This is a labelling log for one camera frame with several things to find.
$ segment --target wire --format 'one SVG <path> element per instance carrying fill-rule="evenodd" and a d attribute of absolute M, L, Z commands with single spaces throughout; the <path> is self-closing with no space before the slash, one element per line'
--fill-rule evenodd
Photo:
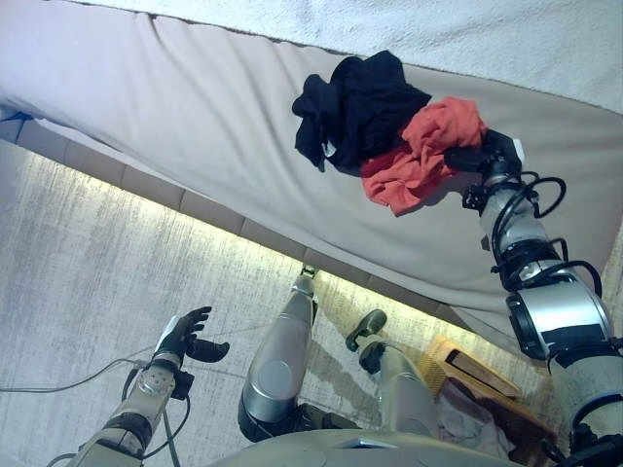
<path fill-rule="evenodd" d="M 182 428 L 184 427 L 184 425 L 186 424 L 186 421 L 188 420 L 188 415 L 190 414 L 190 412 L 191 412 L 191 398 L 186 396 L 186 413 L 184 414 L 184 418 L 182 419 L 182 422 L 179 424 L 177 429 L 171 435 L 170 437 L 171 440 L 175 439 L 175 437 L 179 434 L 179 432 L 182 431 Z M 156 449 L 152 450 L 149 454 L 143 455 L 143 460 L 153 455 L 156 455 L 158 452 L 160 452 L 167 446 L 168 446 L 168 439 L 163 444 L 158 446 Z"/>
<path fill-rule="evenodd" d="M 134 368 L 132 368 L 129 371 L 128 377 L 126 378 L 126 382 L 124 383 L 124 389 L 121 392 L 121 400 L 122 400 L 122 402 L 125 401 L 125 399 L 128 398 L 129 386 L 134 381 L 134 378 L 136 377 L 136 375 L 138 375 L 138 368 L 134 367 Z"/>
<path fill-rule="evenodd" d="M 559 263 L 557 265 L 551 266 L 549 268 L 542 270 L 539 274 L 535 275 L 534 277 L 531 277 L 530 279 L 525 280 L 523 284 L 526 287 L 537 285 L 538 282 L 541 282 L 547 279 L 548 277 L 554 275 L 556 272 L 560 271 L 561 269 L 568 269 L 568 268 L 585 268 L 586 270 L 588 270 L 589 273 L 591 274 L 591 277 L 593 278 L 593 289 L 595 290 L 595 295 L 597 295 L 599 298 L 602 297 L 602 280 L 600 279 L 600 274 L 595 269 L 595 267 L 593 267 L 593 265 L 583 260 L 567 261 L 565 263 Z"/>
<path fill-rule="evenodd" d="M 171 425 L 168 422 L 168 414 L 166 413 L 166 409 L 163 411 L 163 417 L 165 419 L 166 442 L 168 443 L 168 451 L 171 454 L 171 462 L 173 462 L 173 467 L 181 467 L 179 463 L 179 457 L 177 457 L 175 443 L 173 442 L 173 435 L 171 435 Z"/>
<path fill-rule="evenodd" d="M 138 360 L 129 360 L 128 358 L 118 358 L 110 362 L 108 365 L 106 365 L 104 368 L 99 370 L 97 373 L 91 375 L 90 377 L 86 377 L 84 379 L 81 379 L 80 381 L 74 382 L 72 384 L 68 384 L 66 386 L 61 386 L 61 387 L 0 387 L 0 392 L 26 392 L 26 393 L 33 393 L 33 394 L 50 394 L 53 392 L 66 391 L 67 389 L 71 389 L 73 387 L 84 384 L 85 382 L 89 382 L 92 379 L 95 379 L 96 377 L 99 377 L 100 375 L 102 375 L 103 373 L 106 373 L 108 370 L 119 365 L 120 363 L 131 363 L 133 365 L 137 365 L 142 362 Z"/>
<path fill-rule="evenodd" d="M 543 183 L 555 183 L 560 187 L 560 192 L 558 197 L 554 200 L 554 202 L 543 212 L 538 212 L 538 205 L 533 203 L 535 212 L 534 218 L 540 219 L 542 217 L 547 216 L 550 212 L 556 209 L 559 204 L 563 201 L 565 194 L 567 193 L 567 184 L 562 178 L 558 177 L 543 177 L 539 178 L 538 174 L 535 172 L 522 172 L 521 175 L 530 175 L 534 177 L 534 180 L 529 182 L 529 184 L 525 184 L 522 186 L 520 190 L 515 192 L 515 194 L 506 202 L 504 207 L 502 208 L 499 215 L 495 218 L 494 227 L 492 229 L 491 242 L 492 242 L 492 252 L 494 254 L 495 262 L 497 264 L 501 263 L 501 252 L 499 250 L 499 237 L 506 229 L 508 223 L 512 219 L 513 211 L 519 206 L 519 204 L 529 196 L 531 190 L 537 185 L 541 185 Z"/>
<path fill-rule="evenodd" d="M 76 454 L 72 453 L 72 452 L 68 452 L 66 454 L 61 454 L 58 455 L 57 457 L 55 457 L 54 459 L 52 459 L 48 465 L 46 465 L 46 467 L 52 467 L 53 465 L 55 465 L 56 463 L 60 462 L 61 460 L 65 460 L 65 459 L 73 459 L 76 456 Z"/>

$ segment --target black cable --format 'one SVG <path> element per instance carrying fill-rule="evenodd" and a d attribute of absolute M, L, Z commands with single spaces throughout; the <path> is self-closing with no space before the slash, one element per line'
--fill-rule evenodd
<path fill-rule="evenodd" d="M 171 435 L 171 439 L 174 439 L 179 434 L 179 432 L 182 430 L 182 428 L 186 424 L 186 421 L 188 420 L 188 415 L 190 414 L 190 412 L 191 412 L 191 399 L 190 397 L 186 396 L 186 413 L 184 414 L 184 418 L 182 419 L 182 422 L 179 424 L 177 429 Z M 160 452 L 167 446 L 168 446 L 168 441 L 165 441 L 163 444 L 158 446 L 156 449 L 152 450 L 150 453 L 143 455 L 143 460 L 153 455 L 156 455 L 158 452 Z"/>
<path fill-rule="evenodd" d="M 504 232 L 504 229 L 506 229 L 508 223 L 510 222 L 513 211 L 517 208 L 517 206 L 519 206 L 519 204 L 525 198 L 528 197 L 528 194 L 531 192 L 531 190 L 537 185 L 541 185 L 543 183 L 556 183 L 560 187 L 560 192 L 558 194 L 558 197 L 544 211 L 538 212 L 537 204 L 535 203 L 532 204 L 532 206 L 534 206 L 534 209 L 535 209 L 534 218 L 536 219 L 545 217 L 550 212 L 552 212 L 554 209 L 556 209 L 559 206 L 559 204 L 563 201 L 563 198 L 565 197 L 565 194 L 567 193 L 567 184 L 562 178 L 558 178 L 558 177 L 538 178 L 538 175 L 535 172 L 522 172 L 522 175 L 524 174 L 529 174 L 535 178 L 529 184 L 523 185 L 520 190 L 515 192 L 513 196 L 506 202 L 506 204 L 504 205 L 504 207 L 502 208 L 498 216 L 495 218 L 494 227 L 492 229 L 492 235 L 491 235 L 492 237 L 491 243 L 492 243 L 492 252 L 494 254 L 496 264 L 501 263 L 501 252 L 499 251 L 499 243 L 500 243 L 499 237 L 501 236 L 501 233 Z"/>
<path fill-rule="evenodd" d="M 163 418 L 165 419 L 166 442 L 168 443 L 168 451 L 171 454 L 171 462 L 173 463 L 173 467 L 181 467 L 179 463 L 179 457 L 177 456 L 177 450 L 175 449 L 173 435 L 171 435 L 171 425 L 168 422 L 168 414 L 166 413 L 166 409 L 163 411 Z"/>
<path fill-rule="evenodd" d="M 551 266 L 549 268 L 542 270 L 539 274 L 531 277 L 530 279 L 523 281 L 522 284 L 525 287 L 532 287 L 532 286 L 538 285 L 539 282 L 547 279 L 548 277 L 551 277 L 553 274 L 560 271 L 561 269 L 567 269 L 567 268 L 585 268 L 586 270 L 588 270 L 591 274 L 591 277 L 593 278 L 593 289 L 595 291 L 595 295 L 597 295 L 599 298 L 602 297 L 602 280 L 600 278 L 600 274 L 593 267 L 593 265 L 583 260 L 567 261 L 564 263 L 559 263 L 557 265 Z"/>
<path fill-rule="evenodd" d="M 126 382 L 124 383 L 124 389 L 121 392 L 121 400 L 125 401 L 125 399 L 128 398 L 128 390 L 129 390 L 129 386 L 132 384 L 132 382 L 134 381 L 134 378 L 136 377 L 136 375 L 138 375 L 138 368 L 134 367 L 132 368 L 129 373 L 128 373 L 128 377 L 126 378 Z"/>
<path fill-rule="evenodd" d="M 54 459 L 52 459 L 48 465 L 46 465 L 46 467 L 52 467 L 53 465 L 55 465 L 57 462 L 60 462 L 61 460 L 65 460 L 65 459 L 73 459 L 76 456 L 76 454 L 72 453 L 72 452 L 68 452 L 66 454 L 61 454 L 58 455 L 57 457 L 55 457 Z"/>

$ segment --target gray carpet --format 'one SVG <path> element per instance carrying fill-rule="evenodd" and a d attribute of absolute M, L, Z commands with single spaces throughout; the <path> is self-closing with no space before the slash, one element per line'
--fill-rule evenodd
<path fill-rule="evenodd" d="M 212 305 L 204 335 L 229 341 L 231 351 L 213 365 L 187 360 L 196 375 L 193 410 L 176 444 L 184 466 L 247 446 L 236 422 L 244 375 L 301 264 L 13 148 L 0 141 L 0 385 L 72 382 L 155 344 L 172 314 Z M 335 276 L 321 272 L 316 283 L 320 312 L 304 401 L 363 426 L 379 424 L 375 385 L 344 335 L 381 307 L 386 333 L 414 360 L 438 334 L 459 341 L 519 384 L 527 406 L 560 428 L 544 369 Z M 3 465 L 41 466 L 75 451 L 118 403 L 127 370 L 54 395 L 0 394 Z M 169 406 L 175 426 L 184 404 Z M 170 465 L 168 453 L 146 465 Z"/>

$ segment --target mattress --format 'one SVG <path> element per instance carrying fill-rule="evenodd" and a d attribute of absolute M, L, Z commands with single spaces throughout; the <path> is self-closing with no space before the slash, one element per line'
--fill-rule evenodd
<path fill-rule="evenodd" d="M 332 166 L 320 172 L 294 150 L 300 120 L 292 101 L 311 73 L 328 80 L 342 55 L 175 18 L 36 0 L 0 3 L 0 47 L 0 105 L 75 128 L 269 229 L 432 299 L 480 310 L 481 320 L 510 333 L 478 216 L 461 208 L 470 177 L 451 179 L 396 218 L 365 197 L 358 178 Z M 405 74 L 433 100 L 477 101 L 490 127 L 522 140 L 525 169 L 564 178 L 568 195 L 545 227 L 568 240 L 573 259 L 604 266 L 623 210 L 620 115 L 416 66 Z"/>

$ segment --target white fabric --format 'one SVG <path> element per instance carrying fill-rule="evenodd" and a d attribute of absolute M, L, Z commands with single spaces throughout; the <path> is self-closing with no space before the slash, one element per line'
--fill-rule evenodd
<path fill-rule="evenodd" d="M 508 459 L 508 453 L 515 448 L 495 425 L 494 416 L 451 382 L 437 396 L 436 408 L 442 440 L 502 459 Z"/>
<path fill-rule="evenodd" d="M 623 112 L 620 0 L 88 0 L 499 80 Z"/>

